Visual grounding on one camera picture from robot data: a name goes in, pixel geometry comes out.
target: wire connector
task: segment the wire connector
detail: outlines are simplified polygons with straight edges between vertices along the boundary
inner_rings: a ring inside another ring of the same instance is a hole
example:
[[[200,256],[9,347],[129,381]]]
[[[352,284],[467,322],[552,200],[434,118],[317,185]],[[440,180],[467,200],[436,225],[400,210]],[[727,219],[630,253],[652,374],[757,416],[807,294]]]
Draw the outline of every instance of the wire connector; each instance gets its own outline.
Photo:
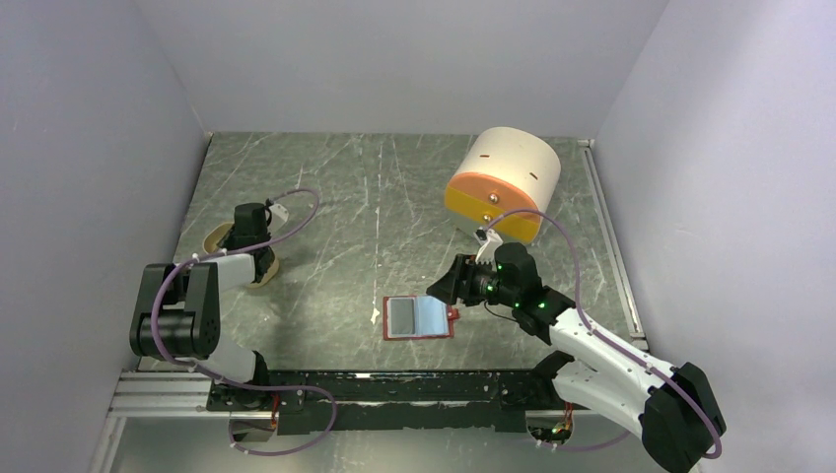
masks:
[[[476,253],[476,262],[493,264],[494,253],[502,245],[502,238],[493,229],[480,228],[476,231],[476,239],[482,244]]]

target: white wall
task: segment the white wall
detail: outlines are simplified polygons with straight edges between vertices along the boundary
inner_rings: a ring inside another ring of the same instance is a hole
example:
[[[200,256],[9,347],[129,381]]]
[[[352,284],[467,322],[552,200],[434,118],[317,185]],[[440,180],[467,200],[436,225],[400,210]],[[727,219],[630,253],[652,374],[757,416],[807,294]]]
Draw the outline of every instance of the white wall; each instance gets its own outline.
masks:
[[[0,470],[87,471],[204,147],[129,0],[0,3]]]
[[[836,468],[836,3],[672,0],[594,150],[652,348],[709,375],[707,472]]]
[[[590,138],[666,0],[137,0],[207,129]]]

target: table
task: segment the table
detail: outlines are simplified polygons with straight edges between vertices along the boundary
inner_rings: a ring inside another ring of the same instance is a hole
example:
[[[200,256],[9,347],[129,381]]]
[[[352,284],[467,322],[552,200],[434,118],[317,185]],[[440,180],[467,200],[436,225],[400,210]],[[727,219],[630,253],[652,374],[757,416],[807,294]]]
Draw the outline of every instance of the table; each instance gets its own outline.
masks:
[[[183,223],[176,260],[232,220],[236,205],[297,186],[321,205],[297,236],[274,246],[279,273],[260,289],[221,296],[222,330],[272,369],[421,370],[531,368],[554,350],[479,307],[461,309],[452,339],[385,341],[382,299],[424,294],[472,236],[453,227],[444,188],[473,135],[216,133]],[[628,339],[630,315],[600,208],[577,140],[545,138],[562,173],[548,208],[580,253],[583,303]],[[311,198],[281,201],[299,222]],[[572,295],[572,258],[548,224],[532,243],[544,284]],[[507,310],[497,307],[499,313]]]

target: red frame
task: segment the red frame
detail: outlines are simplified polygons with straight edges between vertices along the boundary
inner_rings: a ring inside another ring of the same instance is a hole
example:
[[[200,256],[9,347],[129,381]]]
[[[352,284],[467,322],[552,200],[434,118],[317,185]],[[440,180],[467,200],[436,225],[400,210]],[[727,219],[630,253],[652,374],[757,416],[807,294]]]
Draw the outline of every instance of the red frame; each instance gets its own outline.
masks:
[[[428,338],[453,338],[453,322],[458,320],[458,309],[453,308],[451,305],[447,305],[447,324],[449,328],[449,332],[447,335],[426,335],[423,337],[389,337],[389,316],[388,316],[388,302],[389,299],[418,299],[418,296],[386,296],[383,298],[383,339],[386,341],[397,341],[397,340],[425,340]]]

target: marble tabletop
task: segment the marble tabletop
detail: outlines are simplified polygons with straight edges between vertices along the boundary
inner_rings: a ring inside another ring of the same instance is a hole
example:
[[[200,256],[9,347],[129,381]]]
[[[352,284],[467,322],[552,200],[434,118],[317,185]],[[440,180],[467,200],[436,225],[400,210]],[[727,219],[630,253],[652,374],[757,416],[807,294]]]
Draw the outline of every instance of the marble tabletop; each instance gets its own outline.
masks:
[[[221,295],[222,329],[261,353],[272,369],[422,370],[531,368],[554,350],[479,307],[461,308],[454,337],[385,341],[378,311],[386,296],[424,294],[472,236],[453,227],[444,188],[475,136],[337,133],[216,133],[183,223],[175,259],[200,252],[204,237],[232,220],[236,205],[297,186],[317,189],[319,212],[274,246],[278,274],[264,287]],[[562,173],[548,208],[577,246],[583,303],[617,335],[630,332],[599,210],[577,140],[545,138]],[[311,198],[283,199],[290,223]],[[572,259],[554,229],[529,251],[544,284],[571,295]],[[499,313],[508,310],[495,307]]]

